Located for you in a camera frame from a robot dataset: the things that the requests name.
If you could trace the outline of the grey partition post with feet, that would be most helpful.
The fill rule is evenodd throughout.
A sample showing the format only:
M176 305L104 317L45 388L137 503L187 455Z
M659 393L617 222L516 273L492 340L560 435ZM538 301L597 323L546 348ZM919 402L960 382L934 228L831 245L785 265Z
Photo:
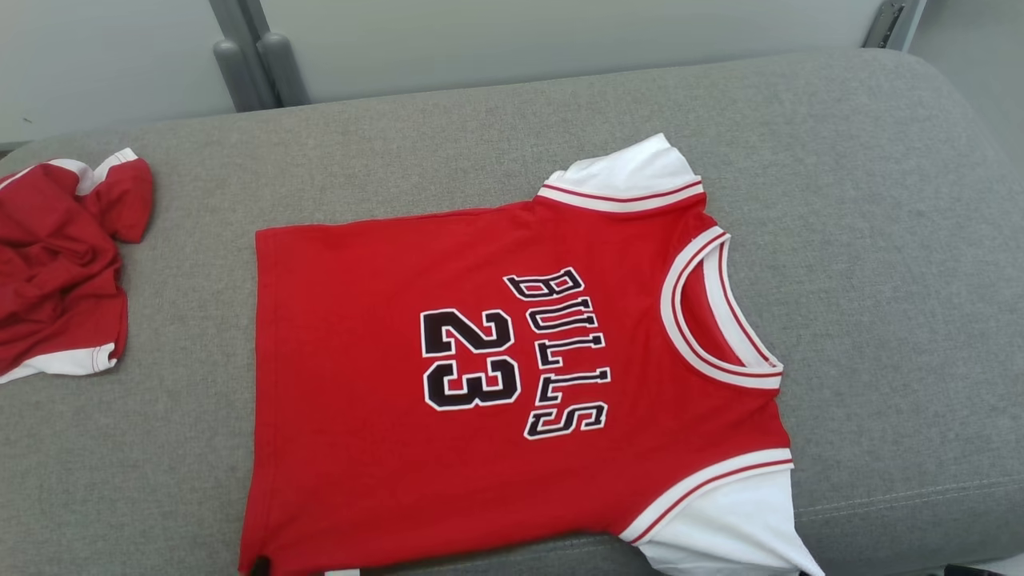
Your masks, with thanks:
M234 112L312 102L291 41L270 28L261 0L208 3L223 35L213 45L213 54Z

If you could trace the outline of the grey fabric sofa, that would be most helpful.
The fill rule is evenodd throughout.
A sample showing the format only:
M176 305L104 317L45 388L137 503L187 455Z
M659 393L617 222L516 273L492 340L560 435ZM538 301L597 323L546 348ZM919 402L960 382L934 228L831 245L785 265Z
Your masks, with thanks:
M254 234L490 206L664 134L786 368L798 532L829 576L1024 553L1024 179L929 63L846 49L55 136L156 208L95 377L0 384L0 576L238 576Z

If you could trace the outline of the red shorts with white trim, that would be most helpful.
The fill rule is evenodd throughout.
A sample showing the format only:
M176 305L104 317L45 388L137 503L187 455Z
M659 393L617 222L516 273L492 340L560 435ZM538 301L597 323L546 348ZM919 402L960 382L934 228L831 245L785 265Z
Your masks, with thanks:
M128 147L96 167L52 159L0 178L0 384L121 360L118 248L143 240L153 207L150 164Z

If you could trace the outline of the red Bulls 23 jersey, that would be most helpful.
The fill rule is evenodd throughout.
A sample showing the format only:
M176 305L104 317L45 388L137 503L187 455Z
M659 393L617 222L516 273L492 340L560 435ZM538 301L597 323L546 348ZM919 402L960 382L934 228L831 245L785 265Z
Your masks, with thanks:
M730 240L662 134L524 202L260 230L240 569L601 533L669 576L824 576Z

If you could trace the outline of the grey partition post with hinge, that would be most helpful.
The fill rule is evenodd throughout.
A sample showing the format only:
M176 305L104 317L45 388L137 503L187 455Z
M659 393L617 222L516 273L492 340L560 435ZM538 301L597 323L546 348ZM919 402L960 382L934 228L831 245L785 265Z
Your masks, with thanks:
M882 0L861 47L892 49L906 54L926 4L928 0Z

